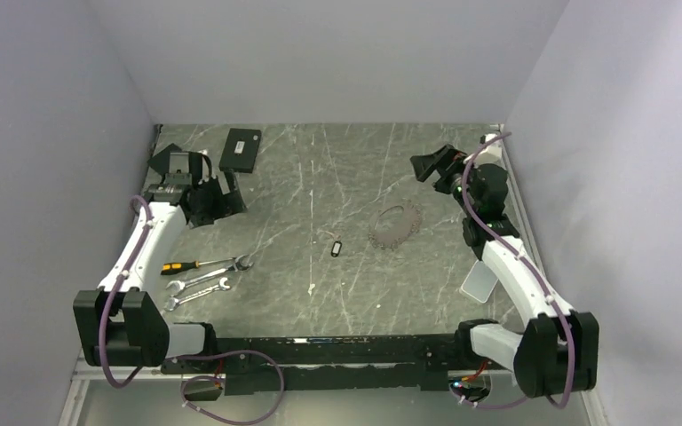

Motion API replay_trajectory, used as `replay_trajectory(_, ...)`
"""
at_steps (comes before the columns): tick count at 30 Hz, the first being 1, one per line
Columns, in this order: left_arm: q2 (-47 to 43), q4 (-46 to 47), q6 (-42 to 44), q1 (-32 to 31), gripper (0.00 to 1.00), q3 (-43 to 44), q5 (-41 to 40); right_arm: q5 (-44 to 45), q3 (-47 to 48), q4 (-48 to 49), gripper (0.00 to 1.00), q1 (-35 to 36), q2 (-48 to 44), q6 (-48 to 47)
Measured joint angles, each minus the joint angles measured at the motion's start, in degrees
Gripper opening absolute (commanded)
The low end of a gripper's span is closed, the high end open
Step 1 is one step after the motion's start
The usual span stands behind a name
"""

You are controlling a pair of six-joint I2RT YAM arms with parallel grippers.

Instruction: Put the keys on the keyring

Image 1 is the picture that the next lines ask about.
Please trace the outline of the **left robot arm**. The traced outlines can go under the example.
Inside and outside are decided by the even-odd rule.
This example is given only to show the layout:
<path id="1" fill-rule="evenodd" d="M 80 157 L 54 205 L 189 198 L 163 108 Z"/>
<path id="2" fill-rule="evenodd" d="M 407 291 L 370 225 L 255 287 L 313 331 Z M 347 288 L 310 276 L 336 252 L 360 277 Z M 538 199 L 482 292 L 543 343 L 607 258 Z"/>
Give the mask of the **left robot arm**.
<path id="1" fill-rule="evenodd" d="M 137 219 L 122 254 L 96 289 L 73 302 L 81 348 L 95 367 L 158 367 L 185 355 L 193 370 L 206 373 L 220 357 L 211 325 L 170 323 L 150 293 L 187 227 L 212 225 L 246 206 L 235 173 L 221 170 L 223 188 L 205 154 L 169 145 L 147 165 L 160 179 L 132 197 Z"/>

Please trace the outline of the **black key tag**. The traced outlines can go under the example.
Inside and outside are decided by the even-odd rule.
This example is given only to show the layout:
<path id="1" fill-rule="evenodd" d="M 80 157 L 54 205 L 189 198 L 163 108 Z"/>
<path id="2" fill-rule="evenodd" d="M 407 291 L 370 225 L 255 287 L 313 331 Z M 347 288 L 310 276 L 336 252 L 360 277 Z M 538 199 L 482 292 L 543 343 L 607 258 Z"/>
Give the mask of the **black key tag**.
<path id="1" fill-rule="evenodd" d="M 342 247 L 343 243 L 341 241 L 334 241 L 331 247 L 330 255 L 332 257 L 338 257 Z"/>

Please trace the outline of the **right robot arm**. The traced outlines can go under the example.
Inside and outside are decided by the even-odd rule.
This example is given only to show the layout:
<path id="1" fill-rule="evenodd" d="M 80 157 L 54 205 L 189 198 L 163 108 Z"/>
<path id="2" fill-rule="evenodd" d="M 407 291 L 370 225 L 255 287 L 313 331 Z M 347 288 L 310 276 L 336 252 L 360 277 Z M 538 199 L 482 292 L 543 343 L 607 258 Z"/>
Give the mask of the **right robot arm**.
<path id="1" fill-rule="evenodd" d="M 410 159 L 416 180 L 438 175 L 433 189 L 452 196 L 462 208 L 465 244 L 477 258 L 463 288 L 502 284 L 519 313 L 524 330 L 512 332 L 491 319 L 467 320 L 455 333 L 459 365 L 475 368 L 493 361 L 511 371 L 528 398 L 562 400 L 597 384 L 599 323 L 579 312 L 552 287 L 528 255 L 518 229 L 505 212 L 508 172 L 500 165 L 479 163 L 451 145 Z"/>

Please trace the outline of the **large beaded keyring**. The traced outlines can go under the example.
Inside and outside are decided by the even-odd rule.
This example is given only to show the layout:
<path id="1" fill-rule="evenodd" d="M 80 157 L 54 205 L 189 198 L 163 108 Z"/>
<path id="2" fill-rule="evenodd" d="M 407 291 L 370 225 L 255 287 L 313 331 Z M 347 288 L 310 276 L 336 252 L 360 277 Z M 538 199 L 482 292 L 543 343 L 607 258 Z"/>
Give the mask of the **large beaded keyring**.
<path id="1" fill-rule="evenodd" d="M 387 212 L 400 209 L 401 217 L 387 229 L 378 229 L 377 223 Z M 385 204 L 369 219 L 368 239 L 378 249 L 396 249 L 413 234 L 422 223 L 420 206 L 408 199 Z"/>

